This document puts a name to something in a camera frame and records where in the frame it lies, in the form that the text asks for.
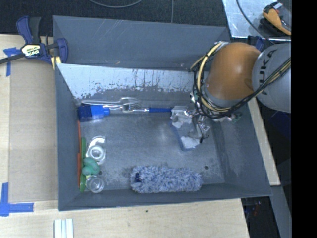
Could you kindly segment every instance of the clear plastic cup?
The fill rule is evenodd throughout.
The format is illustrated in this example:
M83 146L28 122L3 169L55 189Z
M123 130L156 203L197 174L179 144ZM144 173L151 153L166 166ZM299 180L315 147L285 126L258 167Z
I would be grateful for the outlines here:
M86 188L93 193L101 192L104 186L104 180L98 176L89 176L86 180Z

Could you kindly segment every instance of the bin floor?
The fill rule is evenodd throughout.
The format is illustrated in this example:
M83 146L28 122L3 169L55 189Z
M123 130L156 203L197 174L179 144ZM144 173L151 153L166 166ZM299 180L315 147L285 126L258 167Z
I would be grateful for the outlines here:
M82 137L106 137L106 160L101 164L105 190L130 188L135 166L167 165L190 168L202 175L204 184L223 183L212 124L209 137L194 150L183 151L172 128L170 113L113 114L101 120L81 123Z

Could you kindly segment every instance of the blue tape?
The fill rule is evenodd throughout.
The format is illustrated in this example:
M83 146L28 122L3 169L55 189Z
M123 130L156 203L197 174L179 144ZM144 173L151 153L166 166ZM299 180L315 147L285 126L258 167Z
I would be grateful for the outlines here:
M10 204L8 203L8 191L9 191L9 183L2 184L1 191L1 201L0 201L0 216L7 217L10 213L17 212L33 212L34 203L18 203L18 204Z
M22 53L19 49L17 48L9 48L9 49L4 49L3 52L8 56L12 55L18 55ZM11 75L11 62L7 62L6 64L6 76L9 77Z

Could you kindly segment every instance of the floor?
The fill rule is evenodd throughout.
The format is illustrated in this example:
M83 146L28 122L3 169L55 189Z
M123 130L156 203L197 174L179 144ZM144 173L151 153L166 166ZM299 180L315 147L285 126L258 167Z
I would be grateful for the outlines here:
M287 119L274 120L272 117L274 117L274 115L281 115L281 113L276 113L275 110L267 108L259 101L258 105L264 120L264 126L288 202L290 214L292 214L291 167L288 166L291 159L291 131L284 130L284 128L289 128L291 125L291 114L282 114L285 115ZM269 197L242 199L242 203L245 206L250 238L280 238Z

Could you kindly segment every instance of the white object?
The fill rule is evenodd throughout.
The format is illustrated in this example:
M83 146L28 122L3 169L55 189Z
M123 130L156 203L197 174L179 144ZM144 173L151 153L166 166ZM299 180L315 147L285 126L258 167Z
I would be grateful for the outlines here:
M55 220L54 238L74 238L73 219Z

